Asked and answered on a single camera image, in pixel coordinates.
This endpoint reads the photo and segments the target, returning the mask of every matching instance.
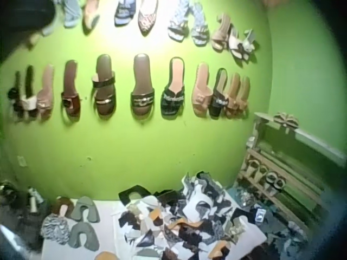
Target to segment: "brown sandal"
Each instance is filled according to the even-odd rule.
[[[102,54],[97,60],[97,73],[92,77],[93,87],[97,89],[95,104],[100,115],[111,115],[116,106],[115,79],[111,58]]]
[[[135,88],[131,93],[131,106],[135,115],[145,115],[154,103],[154,89],[151,80],[150,58],[138,54],[134,58]]]
[[[80,97],[75,88],[75,78],[77,62],[70,60],[65,64],[64,91],[61,93],[61,100],[69,116],[79,116],[81,112]]]

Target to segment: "black leather piece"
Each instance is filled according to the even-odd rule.
[[[130,203],[131,200],[130,200],[129,196],[133,192],[138,193],[142,198],[151,195],[151,193],[148,190],[146,190],[145,188],[143,188],[140,185],[136,185],[136,186],[134,186],[128,190],[125,190],[125,191],[118,193],[119,199],[123,203],[124,206],[126,206],[127,204]]]

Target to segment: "patterned fabric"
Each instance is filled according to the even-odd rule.
[[[41,236],[44,239],[57,241],[59,244],[65,245],[70,237],[66,219],[56,214],[47,216],[42,223]]]

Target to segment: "patterned sandal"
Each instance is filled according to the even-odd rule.
[[[179,0],[178,7],[168,26],[171,39],[182,42],[187,35],[189,0]]]
[[[190,11],[195,18],[194,26],[191,30],[191,37],[195,45],[205,46],[208,42],[209,30],[201,3],[194,3],[194,5],[190,7]]]

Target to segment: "beige sandal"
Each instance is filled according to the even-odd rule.
[[[207,63],[200,63],[197,68],[195,86],[191,96],[193,110],[197,116],[205,116],[211,102],[213,92],[207,86],[208,75]]]

